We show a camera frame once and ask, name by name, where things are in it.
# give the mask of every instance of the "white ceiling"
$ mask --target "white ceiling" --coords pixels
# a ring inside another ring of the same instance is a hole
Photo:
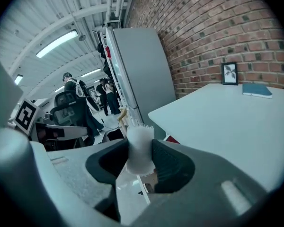
[[[127,8],[127,1],[122,9]],[[19,84],[24,92],[22,98],[50,97],[63,85],[65,72],[83,80],[88,87],[106,76],[101,71],[81,78],[103,68],[104,60],[96,51],[97,43],[91,31],[103,25],[106,10],[106,0],[14,0],[11,3],[0,21],[0,62],[13,79],[23,75]],[[78,36],[43,58],[36,57],[46,45],[73,29],[86,35],[86,40],[80,42]]]

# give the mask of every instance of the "picture frame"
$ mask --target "picture frame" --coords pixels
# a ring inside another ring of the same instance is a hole
[[[222,63],[221,72],[223,85],[238,85],[238,68],[236,62]]]

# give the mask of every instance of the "brick wall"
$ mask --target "brick wall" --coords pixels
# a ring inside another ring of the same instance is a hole
[[[153,27],[177,98],[221,82],[238,63],[239,83],[284,89],[284,32],[262,0],[133,0],[126,27]]]

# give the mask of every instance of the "red object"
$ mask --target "red object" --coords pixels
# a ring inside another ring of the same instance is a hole
[[[169,136],[169,137],[166,139],[166,141],[180,144],[178,141],[176,141],[176,140],[175,140],[174,138],[172,138],[171,136]]]
[[[111,59],[111,56],[110,56],[110,51],[109,51],[109,47],[105,47],[105,50],[107,52],[107,57]]]

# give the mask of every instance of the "white table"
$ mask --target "white table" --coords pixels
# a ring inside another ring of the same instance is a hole
[[[271,191],[284,179],[284,90],[268,89],[273,99],[243,95],[242,85],[209,84],[149,118],[180,144],[229,160]]]

